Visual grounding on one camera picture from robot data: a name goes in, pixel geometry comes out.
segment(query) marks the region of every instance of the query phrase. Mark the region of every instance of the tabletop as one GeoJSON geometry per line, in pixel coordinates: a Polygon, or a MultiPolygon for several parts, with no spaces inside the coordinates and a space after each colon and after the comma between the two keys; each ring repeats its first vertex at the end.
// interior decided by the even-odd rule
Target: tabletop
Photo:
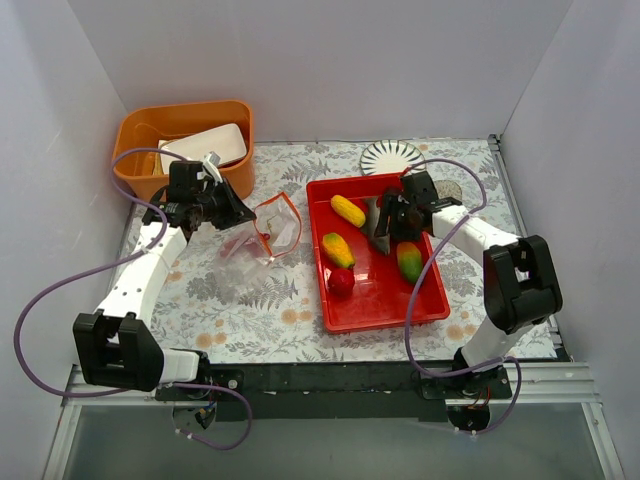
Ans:
{"type": "MultiPolygon", "coordinates": [[[[484,140],[413,140],[425,155],[464,163],[481,178],[487,207],[478,215],[511,233],[516,223],[489,145],[484,140]]],[[[296,249],[279,259],[261,288],[229,298],[216,278],[215,253],[229,231],[202,225],[173,264],[158,297],[150,330],[161,347],[205,351],[217,363],[279,363],[406,360],[403,329],[390,328],[333,335],[323,324],[316,279],[305,186],[312,180],[361,175],[360,155],[369,143],[256,145],[256,185],[246,199],[250,208],[286,192],[303,225],[296,249]]],[[[434,180],[452,180],[462,188],[467,207],[480,202],[473,179],[447,164],[429,165],[434,180]]],[[[136,207],[122,254],[132,251],[140,231],[142,207],[136,207]]],[[[438,240],[431,239],[437,245],[438,240]]],[[[482,269],[447,245],[437,259],[451,314],[447,319],[411,329],[418,359],[451,359],[485,317],[482,269]]],[[[526,334],[511,354],[519,358],[555,357],[547,323],[526,334]]]]}

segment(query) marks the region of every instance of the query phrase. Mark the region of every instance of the wall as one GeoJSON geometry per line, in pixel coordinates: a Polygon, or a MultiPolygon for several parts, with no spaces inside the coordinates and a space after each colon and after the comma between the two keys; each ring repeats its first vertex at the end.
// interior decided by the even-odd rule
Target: wall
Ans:
{"type": "Polygon", "coordinates": [[[240,97],[259,140],[504,130],[571,0],[69,0],[125,106],[240,97]]]}
{"type": "MultiPolygon", "coordinates": [[[[23,305],[64,276],[112,260],[127,205],[106,181],[125,110],[64,0],[0,2],[1,478],[40,478],[60,415],[15,360],[23,305]]],[[[38,375],[64,388],[71,327],[108,276],[53,294],[27,319],[24,346],[38,375]]]]}
{"type": "Polygon", "coordinates": [[[575,0],[504,134],[527,228],[549,241],[560,329],[590,362],[627,478],[640,478],[640,4],[575,0]]]}

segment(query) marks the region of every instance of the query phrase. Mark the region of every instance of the orange bin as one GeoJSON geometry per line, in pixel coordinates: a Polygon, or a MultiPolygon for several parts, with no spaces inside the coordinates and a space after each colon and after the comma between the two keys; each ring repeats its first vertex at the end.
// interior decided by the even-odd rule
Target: orange bin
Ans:
{"type": "MultiPolygon", "coordinates": [[[[255,184],[253,162],[253,114],[251,108],[238,100],[166,105],[136,110],[120,125],[113,158],[136,147],[158,148],[159,140],[174,140],[204,132],[211,128],[236,123],[240,127],[247,156],[220,173],[229,180],[240,198],[246,198],[255,184]]],[[[136,196],[149,201],[154,193],[169,183],[169,175],[153,175],[155,153],[135,153],[123,159],[115,168],[116,176],[125,181],[136,196]]]]}

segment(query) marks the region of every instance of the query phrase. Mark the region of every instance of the transparent bag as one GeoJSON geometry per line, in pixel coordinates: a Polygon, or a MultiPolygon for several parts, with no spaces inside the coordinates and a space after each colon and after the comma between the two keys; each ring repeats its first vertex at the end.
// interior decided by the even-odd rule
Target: transparent bag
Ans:
{"type": "Polygon", "coordinates": [[[254,209],[256,220],[230,231],[216,254],[215,277],[235,294],[259,288],[274,263],[300,241],[302,221],[286,193],[254,209]]]}

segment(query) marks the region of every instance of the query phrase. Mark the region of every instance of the red tomato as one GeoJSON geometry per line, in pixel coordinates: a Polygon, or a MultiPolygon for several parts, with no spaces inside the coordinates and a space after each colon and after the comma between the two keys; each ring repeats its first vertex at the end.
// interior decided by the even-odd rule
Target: red tomato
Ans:
{"type": "Polygon", "coordinates": [[[331,272],[329,281],[327,282],[329,291],[340,297],[348,297],[351,295],[355,284],[356,279],[353,276],[353,271],[346,268],[338,268],[331,272]]]}

